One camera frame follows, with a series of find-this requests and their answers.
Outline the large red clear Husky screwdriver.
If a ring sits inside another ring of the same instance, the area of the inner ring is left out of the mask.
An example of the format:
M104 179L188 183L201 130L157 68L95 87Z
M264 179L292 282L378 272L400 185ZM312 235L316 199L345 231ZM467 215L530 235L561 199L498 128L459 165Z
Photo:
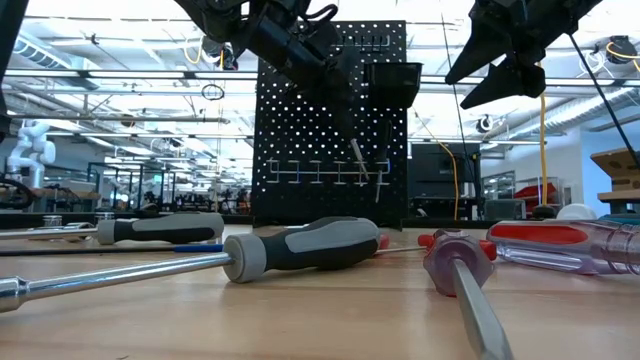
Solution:
M639 275L640 225L604 220L501 221L486 238L506 261L581 275Z

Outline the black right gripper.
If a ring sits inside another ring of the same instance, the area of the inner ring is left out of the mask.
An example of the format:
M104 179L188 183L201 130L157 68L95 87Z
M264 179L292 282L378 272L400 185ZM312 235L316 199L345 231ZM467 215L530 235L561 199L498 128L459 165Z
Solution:
M448 85L489 65L487 76L464 98L470 109L511 96L536 98L546 89L545 71L534 64L562 34L573 34L581 18L602 0L475 0L471 34L445 77Z

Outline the black handle screwdriver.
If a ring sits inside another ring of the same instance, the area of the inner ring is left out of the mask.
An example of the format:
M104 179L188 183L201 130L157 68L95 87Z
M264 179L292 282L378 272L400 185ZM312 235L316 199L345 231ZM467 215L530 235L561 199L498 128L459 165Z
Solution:
M344 124L344 135L349 140L349 144L354 151L355 157L358 161L359 168L364 175L366 180L369 180L369 174L366 169L366 165L359 147L359 144L356 139L355 127L353 123L353 119L350 115L350 111L348 108L344 108L342 111L343 115L343 124Z
M381 188L384 183L384 175L388 171L388 149L392 139L393 122L391 120L384 120L380 124L381 133L376 150L375 164L377 166L377 179L376 179L376 193L375 203L380 201Z

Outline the wooden side table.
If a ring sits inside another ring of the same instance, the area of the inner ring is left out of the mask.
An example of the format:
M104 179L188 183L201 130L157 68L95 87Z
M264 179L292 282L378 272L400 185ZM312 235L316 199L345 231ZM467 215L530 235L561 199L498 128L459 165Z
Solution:
M597 197L609 205L611 214L640 214L640 189L599 193Z

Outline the background wooden workbench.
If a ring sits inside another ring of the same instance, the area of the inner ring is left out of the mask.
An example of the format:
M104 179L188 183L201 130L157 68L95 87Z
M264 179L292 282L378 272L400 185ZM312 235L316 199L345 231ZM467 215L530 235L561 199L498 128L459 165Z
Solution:
M28 213L91 212L102 196L68 188L24 189L0 185L0 211Z

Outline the black background cabinet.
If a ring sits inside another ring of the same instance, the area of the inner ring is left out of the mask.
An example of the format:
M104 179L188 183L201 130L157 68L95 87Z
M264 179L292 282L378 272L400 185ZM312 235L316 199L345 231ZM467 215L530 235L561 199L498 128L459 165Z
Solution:
M427 143L411 146L409 213L431 219L473 220L482 202L480 145Z

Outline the small red clear Husky screwdriver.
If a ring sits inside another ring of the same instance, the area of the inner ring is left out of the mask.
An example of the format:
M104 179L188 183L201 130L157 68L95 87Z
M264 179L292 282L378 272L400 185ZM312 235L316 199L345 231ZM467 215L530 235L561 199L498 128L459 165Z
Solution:
M479 239L459 229L438 229L423 266L437 292L454 297L470 346L479 360L514 360L505 330L482 291L495 270Z

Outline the grey black nut driver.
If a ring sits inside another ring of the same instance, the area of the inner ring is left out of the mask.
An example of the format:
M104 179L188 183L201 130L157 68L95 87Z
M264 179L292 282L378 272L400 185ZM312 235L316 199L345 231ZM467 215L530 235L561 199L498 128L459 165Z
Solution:
M0 278L0 313L14 311L32 300L214 267L221 267L229 281L238 284L252 282L270 270L344 269L371 258L380 240L379 228L368 219L326 217L271 236L230 235L222 250L211 255L33 281L17 276Z
M177 213L147 219L102 220L95 228L0 232L0 241L93 236L101 245L113 245L124 240L187 244L215 239L223 232L224 220L217 213Z

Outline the black plastic pegboard bin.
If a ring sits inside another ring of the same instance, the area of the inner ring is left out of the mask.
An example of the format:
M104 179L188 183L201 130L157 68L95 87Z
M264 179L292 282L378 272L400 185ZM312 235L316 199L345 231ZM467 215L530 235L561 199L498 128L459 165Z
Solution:
M365 65L370 104L374 107L408 109L419 92L423 64L419 62L370 63Z

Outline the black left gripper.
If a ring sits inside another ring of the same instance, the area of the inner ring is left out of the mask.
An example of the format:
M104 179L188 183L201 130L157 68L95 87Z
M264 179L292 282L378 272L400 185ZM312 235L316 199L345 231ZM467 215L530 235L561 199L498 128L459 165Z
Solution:
M350 139L354 91L353 60L334 56L338 33L331 21L338 6L330 3L310 13L311 0L219 0L222 39L238 58L250 51L292 84L303 98L324 106L333 125Z

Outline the grey equipment box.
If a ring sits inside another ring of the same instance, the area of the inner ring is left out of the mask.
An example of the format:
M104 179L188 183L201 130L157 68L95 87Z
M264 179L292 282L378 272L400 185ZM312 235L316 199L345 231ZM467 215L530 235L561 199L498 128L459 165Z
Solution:
M521 199L486 200L484 203L486 220L522 220L526 218L525 201Z

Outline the red storage bin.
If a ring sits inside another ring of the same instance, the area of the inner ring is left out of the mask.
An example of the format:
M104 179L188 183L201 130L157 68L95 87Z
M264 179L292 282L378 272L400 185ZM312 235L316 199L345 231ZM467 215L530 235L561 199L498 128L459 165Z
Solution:
M541 204L543 200L544 189L547 189L546 202L548 204L554 204L557 199L558 191L552 183L548 183L546 186L543 186L542 184L526 186L523 189L518 190L514 194L514 198L522 199L528 203Z

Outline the chrome screwdriver holder rail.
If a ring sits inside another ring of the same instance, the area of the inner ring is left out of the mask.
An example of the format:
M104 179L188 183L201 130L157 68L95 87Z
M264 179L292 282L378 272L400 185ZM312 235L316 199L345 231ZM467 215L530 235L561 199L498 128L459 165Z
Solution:
M355 185L363 187L373 183L387 186L384 177L391 173L391 161L375 162L367 165L363 171L357 161L322 161L322 160L276 160L266 161L268 184L287 185Z

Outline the blue T-handle hex key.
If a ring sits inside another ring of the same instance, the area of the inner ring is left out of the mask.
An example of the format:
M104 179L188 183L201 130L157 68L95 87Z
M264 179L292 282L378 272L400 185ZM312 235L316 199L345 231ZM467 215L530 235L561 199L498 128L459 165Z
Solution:
M157 247L114 247L114 248L83 248L83 249L37 249L37 250L9 250L0 251L0 257L24 256L53 256L53 255L84 255L84 254L122 254L122 253L208 253L221 252L222 244L172 245Z

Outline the brown cardboard box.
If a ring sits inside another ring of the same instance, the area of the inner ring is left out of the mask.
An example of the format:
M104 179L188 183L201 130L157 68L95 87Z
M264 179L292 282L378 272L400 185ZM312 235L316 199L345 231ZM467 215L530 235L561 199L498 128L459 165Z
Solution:
M640 169L626 148L592 154L591 160L609 176L613 191L640 189Z

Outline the black metal pegboard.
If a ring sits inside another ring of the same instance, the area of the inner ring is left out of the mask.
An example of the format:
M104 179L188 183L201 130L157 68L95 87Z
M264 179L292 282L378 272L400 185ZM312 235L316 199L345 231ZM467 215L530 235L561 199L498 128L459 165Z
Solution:
M256 85L254 155L251 213L267 219L309 219L326 216L355 216L398 221L406 218L408 114L406 109L374 107L370 104L365 65L406 62L407 24L403 20L337 21L339 38L347 35L389 35L391 47L383 53L360 53L355 48L333 54L351 56L350 83L354 104L350 114L365 165L375 163L381 122L393 122L388 149L391 173L384 177L380 201L375 203L376 185L287 185L268 184L266 161L322 160L357 161L354 151L334 129L331 113L301 94L294 93L289 81L266 62L260 62Z

